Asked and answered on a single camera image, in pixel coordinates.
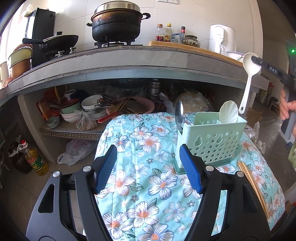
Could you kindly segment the person's right hand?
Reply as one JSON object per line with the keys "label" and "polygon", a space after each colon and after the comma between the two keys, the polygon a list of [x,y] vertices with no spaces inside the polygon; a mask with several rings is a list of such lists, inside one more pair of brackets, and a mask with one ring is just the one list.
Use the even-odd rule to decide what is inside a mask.
{"label": "person's right hand", "polygon": [[287,102],[285,98],[286,94],[284,89],[282,89],[280,92],[280,117],[283,121],[289,119],[289,112],[295,112],[296,107],[295,101]]}

